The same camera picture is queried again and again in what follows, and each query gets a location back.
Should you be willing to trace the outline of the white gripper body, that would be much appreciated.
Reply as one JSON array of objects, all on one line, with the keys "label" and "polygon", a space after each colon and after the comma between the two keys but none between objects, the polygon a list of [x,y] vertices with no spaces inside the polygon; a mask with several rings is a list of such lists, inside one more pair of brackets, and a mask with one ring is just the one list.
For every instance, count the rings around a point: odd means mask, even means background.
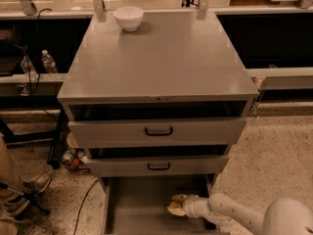
[{"label": "white gripper body", "polygon": [[187,217],[201,217],[200,197],[198,195],[188,195],[183,202],[183,210]]}]

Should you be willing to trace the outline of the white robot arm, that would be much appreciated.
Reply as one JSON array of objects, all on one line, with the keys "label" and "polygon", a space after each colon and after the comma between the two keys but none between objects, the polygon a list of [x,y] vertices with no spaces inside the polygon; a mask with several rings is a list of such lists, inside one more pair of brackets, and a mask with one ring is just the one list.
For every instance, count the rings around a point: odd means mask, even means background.
[{"label": "white robot arm", "polygon": [[177,216],[204,218],[216,225],[235,220],[253,235],[313,235],[313,212],[300,201],[279,198],[265,213],[254,211],[221,193],[209,197],[174,195],[167,210]]}]

